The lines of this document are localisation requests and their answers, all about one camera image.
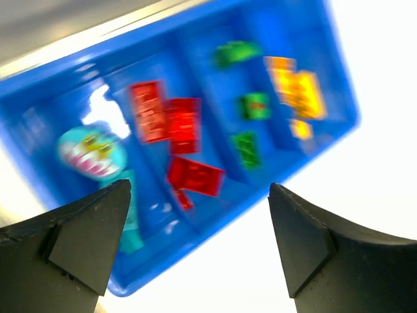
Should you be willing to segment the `small red lego piece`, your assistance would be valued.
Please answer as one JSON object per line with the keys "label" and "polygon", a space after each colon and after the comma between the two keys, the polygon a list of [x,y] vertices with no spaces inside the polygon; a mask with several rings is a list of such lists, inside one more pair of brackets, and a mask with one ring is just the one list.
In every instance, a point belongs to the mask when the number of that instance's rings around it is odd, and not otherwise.
{"label": "small red lego piece", "polygon": [[175,189],[174,195],[184,211],[188,211],[194,208],[194,203],[189,197],[187,197],[183,190]]}

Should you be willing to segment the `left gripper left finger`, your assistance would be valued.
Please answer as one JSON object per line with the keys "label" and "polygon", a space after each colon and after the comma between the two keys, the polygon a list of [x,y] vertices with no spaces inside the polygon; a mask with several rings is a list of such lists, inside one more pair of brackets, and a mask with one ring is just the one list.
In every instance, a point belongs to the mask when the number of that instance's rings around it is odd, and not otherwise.
{"label": "left gripper left finger", "polygon": [[118,180],[1,228],[2,312],[94,312],[113,268],[131,198]]}

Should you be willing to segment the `yellow studded lego plate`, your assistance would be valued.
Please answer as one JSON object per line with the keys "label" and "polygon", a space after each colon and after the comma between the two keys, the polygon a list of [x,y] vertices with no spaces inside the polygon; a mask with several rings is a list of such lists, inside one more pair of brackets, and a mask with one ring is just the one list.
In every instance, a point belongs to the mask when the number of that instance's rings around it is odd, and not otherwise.
{"label": "yellow studded lego plate", "polygon": [[299,119],[323,120],[327,111],[316,73],[301,70],[291,76],[290,105]]}

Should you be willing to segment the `red square lego brick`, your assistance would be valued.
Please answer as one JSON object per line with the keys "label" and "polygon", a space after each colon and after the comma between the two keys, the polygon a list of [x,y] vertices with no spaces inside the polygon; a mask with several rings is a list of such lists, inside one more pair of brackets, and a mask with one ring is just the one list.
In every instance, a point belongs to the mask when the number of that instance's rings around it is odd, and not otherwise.
{"label": "red square lego brick", "polygon": [[173,156],[167,170],[167,180],[177,189],[185,189],[207,196],[219,194],[225,171],[190,160]]}

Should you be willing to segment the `long teal lego brick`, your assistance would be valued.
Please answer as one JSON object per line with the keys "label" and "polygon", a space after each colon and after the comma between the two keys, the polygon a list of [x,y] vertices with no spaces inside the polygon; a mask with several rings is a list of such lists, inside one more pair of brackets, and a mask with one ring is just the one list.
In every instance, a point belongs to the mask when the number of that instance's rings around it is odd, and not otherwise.
{"label": "long teal lego brick", "polygon": [[99,182],[99,186],[100,188],[104,188],[105,186],[110,185],[119,179],[127,179],[131,185],[130,205],[121,235],[119,250],[125,254],[132,254],[144,246],[144,242],[139,233],[139,219],[137,214],[136,200],[136,180],[134,170],[125,170],[114,178]]}

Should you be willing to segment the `long red lego brick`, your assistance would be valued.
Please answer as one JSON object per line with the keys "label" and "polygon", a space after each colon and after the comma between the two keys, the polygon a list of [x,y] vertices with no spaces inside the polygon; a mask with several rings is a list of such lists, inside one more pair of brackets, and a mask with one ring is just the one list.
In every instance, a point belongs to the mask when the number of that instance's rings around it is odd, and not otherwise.
{"label": "long red lego brick", "polygon": [[138,136],[144,143],[170,139],[165,98],[160,81],[139,82],[129,87]]}

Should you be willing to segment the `green sloped lego brick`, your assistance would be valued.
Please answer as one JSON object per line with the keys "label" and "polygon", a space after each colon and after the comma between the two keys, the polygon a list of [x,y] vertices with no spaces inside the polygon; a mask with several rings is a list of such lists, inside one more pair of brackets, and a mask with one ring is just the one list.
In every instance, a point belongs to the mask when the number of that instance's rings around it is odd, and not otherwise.
{"label": "green sloped lego brick", "polygon": [[214,52],[214,60],[219,68],[227,68],[233,64],[245,62],[262,54],[254,42],[232,41],[218,46]]}

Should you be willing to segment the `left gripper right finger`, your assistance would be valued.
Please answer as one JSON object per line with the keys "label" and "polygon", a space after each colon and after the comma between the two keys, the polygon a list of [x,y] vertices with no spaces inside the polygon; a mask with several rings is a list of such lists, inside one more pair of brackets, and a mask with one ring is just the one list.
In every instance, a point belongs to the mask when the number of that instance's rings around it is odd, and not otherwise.
{"label": "left gripper right finger", "polygon": [[298,312],[416,311],[416,241],[355,224],[277,183],[268,202]]}

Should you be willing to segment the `blue compartment bin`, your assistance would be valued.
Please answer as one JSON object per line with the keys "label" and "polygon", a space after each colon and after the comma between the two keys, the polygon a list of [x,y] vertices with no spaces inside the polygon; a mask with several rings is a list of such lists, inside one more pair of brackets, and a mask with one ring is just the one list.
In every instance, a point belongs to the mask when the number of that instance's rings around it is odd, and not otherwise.
{"label": "blue compartment bin", "polygon": [[325,1],[187,1],[1,68],[1,139],[47,209],[133,183],[108,284],[119,297],[356,120]]}

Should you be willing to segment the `long yellow lego brick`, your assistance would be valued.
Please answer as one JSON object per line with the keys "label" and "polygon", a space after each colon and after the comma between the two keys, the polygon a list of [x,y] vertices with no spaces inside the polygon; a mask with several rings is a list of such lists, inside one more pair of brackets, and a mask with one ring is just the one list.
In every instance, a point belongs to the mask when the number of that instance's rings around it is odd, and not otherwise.
{"label": "long yellow lego brick", "polygon": [[265,56],[264,62],[280,101],[292,106],[295,101],[296,60],[288,57]]}

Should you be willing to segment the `small yellow lego cube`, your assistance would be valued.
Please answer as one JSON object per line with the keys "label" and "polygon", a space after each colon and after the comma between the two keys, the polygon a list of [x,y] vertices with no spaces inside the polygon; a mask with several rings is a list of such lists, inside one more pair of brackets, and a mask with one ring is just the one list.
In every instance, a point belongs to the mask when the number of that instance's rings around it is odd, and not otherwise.
{"label": "small yellow lego cube", "polygon": [[299,140],[310,140],[313,137],[312,126],[299,119],[290,120],[291,133],[295,138]]}

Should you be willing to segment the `red rounded lego brick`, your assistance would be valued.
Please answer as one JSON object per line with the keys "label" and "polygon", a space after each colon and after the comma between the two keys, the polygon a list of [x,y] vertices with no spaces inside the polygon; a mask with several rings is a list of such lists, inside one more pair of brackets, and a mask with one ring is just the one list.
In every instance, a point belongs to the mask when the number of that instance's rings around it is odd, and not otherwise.
{"label": "red rounded lego brick", "polygon": [[201,101],[198,98],[169,99],[167,120],[172,155],[200,152]]}

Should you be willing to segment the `green lego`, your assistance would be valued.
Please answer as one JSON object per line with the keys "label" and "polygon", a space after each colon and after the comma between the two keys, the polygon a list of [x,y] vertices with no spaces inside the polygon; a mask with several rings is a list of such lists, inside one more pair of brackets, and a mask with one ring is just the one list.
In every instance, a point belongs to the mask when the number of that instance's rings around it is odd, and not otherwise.
{"label": "green lego", "polygon": [[242,116],[249,120],[270,118],[269,97],[265,93],[252,92],[240,97]]}

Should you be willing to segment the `teal rounded lego brick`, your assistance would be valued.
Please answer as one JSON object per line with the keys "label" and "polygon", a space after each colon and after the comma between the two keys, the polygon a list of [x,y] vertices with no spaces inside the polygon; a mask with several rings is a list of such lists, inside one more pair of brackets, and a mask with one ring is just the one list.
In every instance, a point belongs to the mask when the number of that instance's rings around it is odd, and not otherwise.
{"label": "teal rounded lego brick", "polygon": [[97,127],[74,127],[56,143],[57,156],[68,168],[95,181],[121,174],[127,166],[125,148],[116,138]]}

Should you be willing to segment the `small green lego brick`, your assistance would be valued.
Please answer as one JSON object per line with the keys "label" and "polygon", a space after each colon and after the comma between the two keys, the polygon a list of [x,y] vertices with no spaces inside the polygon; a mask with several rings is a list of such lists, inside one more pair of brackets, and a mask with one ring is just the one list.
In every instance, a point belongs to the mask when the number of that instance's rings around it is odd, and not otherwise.
{"label": "small green lego brick", "polygon": [[231,136],[231,141],[238,151],[242,165],[247,170],[261,165],[255,132],[246,131],[234,134]]}

